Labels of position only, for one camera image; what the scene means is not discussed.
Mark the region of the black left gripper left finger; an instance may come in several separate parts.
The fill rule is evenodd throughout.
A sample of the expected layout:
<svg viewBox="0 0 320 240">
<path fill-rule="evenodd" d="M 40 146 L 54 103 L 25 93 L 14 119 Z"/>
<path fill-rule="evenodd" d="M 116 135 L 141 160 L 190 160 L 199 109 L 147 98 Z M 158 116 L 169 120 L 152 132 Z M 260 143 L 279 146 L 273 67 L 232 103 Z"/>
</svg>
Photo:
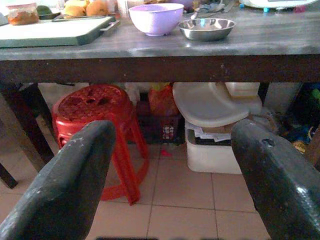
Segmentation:
<svg viewBox="0 0 320 240">
<path fill-rule="evenodd" d="M 0 226 L 3 240 L 84 240 L 105 187 L 116 129 L 95 120 L 47 163 Z"/>
</svg>

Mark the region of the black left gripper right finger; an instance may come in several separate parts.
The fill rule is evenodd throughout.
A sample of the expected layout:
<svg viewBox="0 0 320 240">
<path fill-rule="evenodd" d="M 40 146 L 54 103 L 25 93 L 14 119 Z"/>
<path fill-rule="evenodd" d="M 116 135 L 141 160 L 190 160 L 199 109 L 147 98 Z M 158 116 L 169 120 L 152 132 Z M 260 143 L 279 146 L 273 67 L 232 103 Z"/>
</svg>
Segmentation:
<svg viewBox="0 0 320 240">
<path fill-rule="evenodd" d="M 286 139 L 249 119 L 231 147 L 254 207 L 273 240 L 320 238 L 320 173 Z"/>
</svg>

